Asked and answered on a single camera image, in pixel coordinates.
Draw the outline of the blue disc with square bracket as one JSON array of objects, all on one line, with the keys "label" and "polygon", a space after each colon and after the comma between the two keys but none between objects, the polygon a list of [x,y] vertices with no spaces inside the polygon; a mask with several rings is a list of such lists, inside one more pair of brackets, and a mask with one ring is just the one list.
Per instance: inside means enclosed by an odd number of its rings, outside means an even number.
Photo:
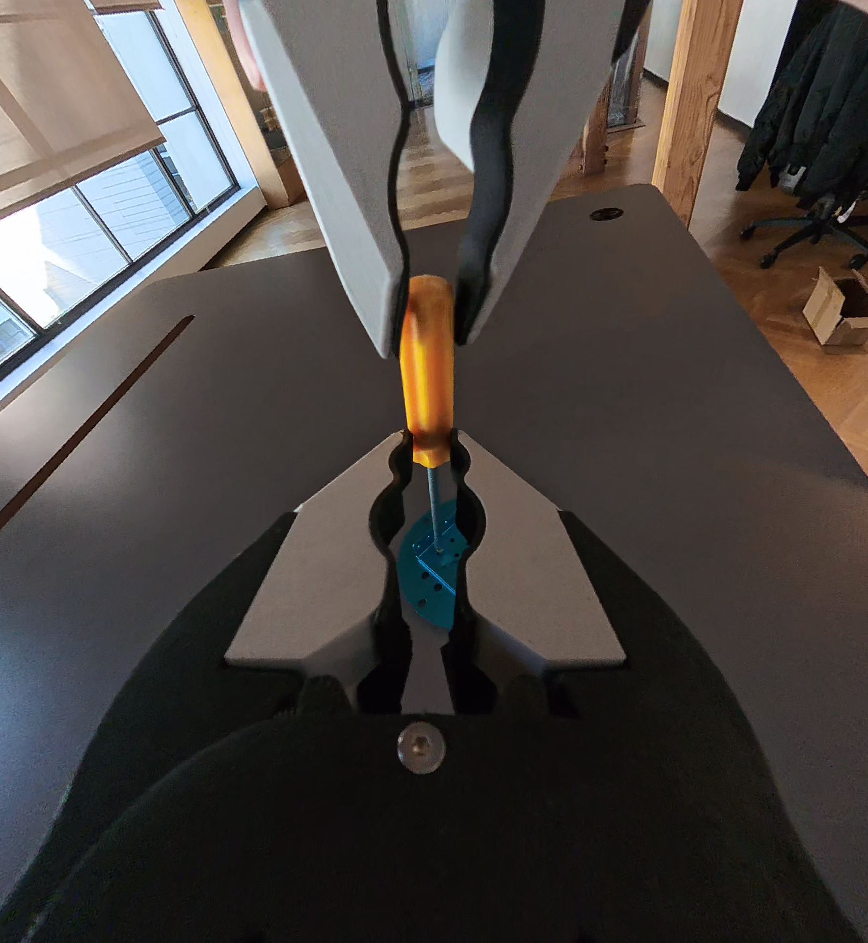
[{"label": "blue disc with square bracket", "polygon": [[447,632],[454,625],[459,565],[468,548],[456,512],[456,500],[439,506],[440,550],[427,511],[408,528],[397,557],[405,600],[419,617]]}]

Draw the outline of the yellow screwdriver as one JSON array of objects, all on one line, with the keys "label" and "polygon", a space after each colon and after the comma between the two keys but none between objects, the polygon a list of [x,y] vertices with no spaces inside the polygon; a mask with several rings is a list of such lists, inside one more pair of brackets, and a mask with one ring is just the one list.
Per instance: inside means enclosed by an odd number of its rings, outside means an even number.
[{"label": "yellow screwdriver", "polygon": [[413,461],[428,471],[428,493],[435,549],[443,551],[436,470],[450,460],[454,428],[454,293],[442,277],[408,281],[399,363]]}]

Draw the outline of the large glass window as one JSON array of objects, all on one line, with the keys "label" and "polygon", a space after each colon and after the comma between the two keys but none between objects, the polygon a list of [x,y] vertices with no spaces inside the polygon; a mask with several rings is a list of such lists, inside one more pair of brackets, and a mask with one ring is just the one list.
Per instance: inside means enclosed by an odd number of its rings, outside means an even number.
[{"label": "large glass window", "polygon": [[0,381],[239,192],[172,2],[86,2],[164,141],[0,220]]}]

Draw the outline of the beige roller blind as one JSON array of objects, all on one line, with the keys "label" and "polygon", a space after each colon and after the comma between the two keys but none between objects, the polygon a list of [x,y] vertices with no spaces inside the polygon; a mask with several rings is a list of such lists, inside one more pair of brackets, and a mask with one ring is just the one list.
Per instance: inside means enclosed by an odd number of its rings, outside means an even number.
[{"label": "beige roller blind", "polygon": [[0,1],[0,220],[162,143],[83,1]]}]

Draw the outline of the grey desk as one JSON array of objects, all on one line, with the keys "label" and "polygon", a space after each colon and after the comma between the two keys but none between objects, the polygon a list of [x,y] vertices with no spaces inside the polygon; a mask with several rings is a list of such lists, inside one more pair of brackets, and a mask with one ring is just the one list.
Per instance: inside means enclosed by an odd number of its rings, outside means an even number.
[{"label": "grey desk", "polygon": [[[868,477],[655,189],[549,206],[459,350],[447,715],[407,705],[407,445],[379,663],[225,659],[404,426],[327,251],[131,301],[173,340],[0,530],[0,941],[868,941]],[[623,665],[475,666],[460,432],[558,508]]]}]

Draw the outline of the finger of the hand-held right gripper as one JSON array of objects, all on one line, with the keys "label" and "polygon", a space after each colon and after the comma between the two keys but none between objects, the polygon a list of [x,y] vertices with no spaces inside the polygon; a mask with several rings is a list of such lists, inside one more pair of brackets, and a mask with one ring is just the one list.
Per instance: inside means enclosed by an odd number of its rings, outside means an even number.
[{"label": "finger of the hand-held right gripper", "polygon": [[396,180],[409,108],[389,5],[250,1],[239,10],[346,294],[390,358],[407,304]]},{"label": "finger of the hand-held right gripper", "polygon": [[455,340],[495,308],[645,1],[494,1],[471,141],[473,197],[459,249]]}]

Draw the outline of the dark jackets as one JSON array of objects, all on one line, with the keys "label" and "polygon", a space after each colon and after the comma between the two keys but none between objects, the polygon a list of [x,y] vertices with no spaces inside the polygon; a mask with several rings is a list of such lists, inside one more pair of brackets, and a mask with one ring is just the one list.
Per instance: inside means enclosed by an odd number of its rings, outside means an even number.
[{"label": "dark jackets", "polygon": [[868,199],[868,13],[839,3],[773,81],[736,165],[735,189],[763,171],[800,208]]}]

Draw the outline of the black office chair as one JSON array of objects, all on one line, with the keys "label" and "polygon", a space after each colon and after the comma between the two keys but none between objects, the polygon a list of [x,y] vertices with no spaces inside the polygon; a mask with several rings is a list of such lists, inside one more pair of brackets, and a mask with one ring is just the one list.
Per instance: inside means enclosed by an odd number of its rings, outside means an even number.
[{"label": "black office chair", "polygon": [[868,241],[855,230],[868,227],[868,214],[858,215],[854,208],[858,202],[865,200],[868,201],[868,187],[848,206],[841,206],[834,195],[829,194],[819,198],[801,217],[768,218],[749,222],[739,232],[738,237],[743,242],[750,240],[759,228],[788,228],[793,231],[791,236],[777,243],[769,253],[760,258],[761,269],[769,269],[781,253],[801,242],[815,245],[825,237],[832,237],[858,249],[847,262],[846,268],[859,271],[868,264]]}]

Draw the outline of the open cardboard box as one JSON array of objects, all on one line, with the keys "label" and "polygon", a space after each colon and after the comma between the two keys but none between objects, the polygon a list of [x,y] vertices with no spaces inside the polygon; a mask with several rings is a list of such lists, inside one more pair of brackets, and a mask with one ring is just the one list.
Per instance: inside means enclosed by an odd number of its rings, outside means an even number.
[{"label": "open cardboard box", "polygon": [[822,347],[863,346],[868,342],[867,281],[859,271],[835,279],[819,267],[803,313]]}]

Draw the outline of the light wooden column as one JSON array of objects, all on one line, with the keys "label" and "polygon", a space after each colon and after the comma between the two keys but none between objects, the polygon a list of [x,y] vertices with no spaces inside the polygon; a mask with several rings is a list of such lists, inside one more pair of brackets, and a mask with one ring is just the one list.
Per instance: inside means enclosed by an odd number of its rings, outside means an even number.
[{"label": "light wooden column", "polygon": [[275,196],[278,183],[275,164],[208,3],[176,1],[175,5],[268,206],[267,198]]}]

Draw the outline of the person's right hand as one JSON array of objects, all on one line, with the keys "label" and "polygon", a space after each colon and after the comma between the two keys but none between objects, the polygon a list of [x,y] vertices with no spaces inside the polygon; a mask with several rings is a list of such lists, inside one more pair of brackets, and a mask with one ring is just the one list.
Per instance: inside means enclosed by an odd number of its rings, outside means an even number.
[{"label": "person's right hand", "polygon": [[259,65],[256,62],[253,48],[244,29],[239,2],[225,0],[222,4],[225,9],[225,17],[231,42],[235,48],[247,82],[255,91],[264,92],[266,85]]}]

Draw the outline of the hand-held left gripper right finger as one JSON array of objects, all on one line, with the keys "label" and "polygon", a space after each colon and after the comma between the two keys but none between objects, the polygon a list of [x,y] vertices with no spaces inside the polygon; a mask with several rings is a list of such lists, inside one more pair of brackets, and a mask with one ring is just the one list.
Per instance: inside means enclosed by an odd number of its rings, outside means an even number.
[{"label": "hand-held left gripper right finger", "polygon": [[497,685],[522,674],[616,667],[626,655],[558,508],[464,432],[464,484],[484,535],[466,564],[472,660]]}]

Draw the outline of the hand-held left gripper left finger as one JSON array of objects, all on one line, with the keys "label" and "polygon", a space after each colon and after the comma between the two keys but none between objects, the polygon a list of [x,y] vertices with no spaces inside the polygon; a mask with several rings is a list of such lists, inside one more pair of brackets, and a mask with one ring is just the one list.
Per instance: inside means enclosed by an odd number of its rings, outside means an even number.
[{"label": "hand-held left gripper left finger", "polygon": [[299,505],[225,659],[230,666],[330,675],[346,690],[379,663],[371,619],[386,563],[372,504],[393,482],[396,432]]}]

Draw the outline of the wooden pillar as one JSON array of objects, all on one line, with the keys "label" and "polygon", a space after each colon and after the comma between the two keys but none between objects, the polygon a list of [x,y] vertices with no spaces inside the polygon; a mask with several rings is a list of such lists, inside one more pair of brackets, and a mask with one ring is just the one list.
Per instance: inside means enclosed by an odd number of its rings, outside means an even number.
[{"label": "wooden pillar", "polygon": [[689,226],[742,1],[685,1],[657,141],[652,184]]},{"label": "wooden pillar", "polygon": [[607,154],[607,121],[612,80],[608,77],[594,111],[585,125],[581,139],[581,171],[592,176],[605,171]]}]

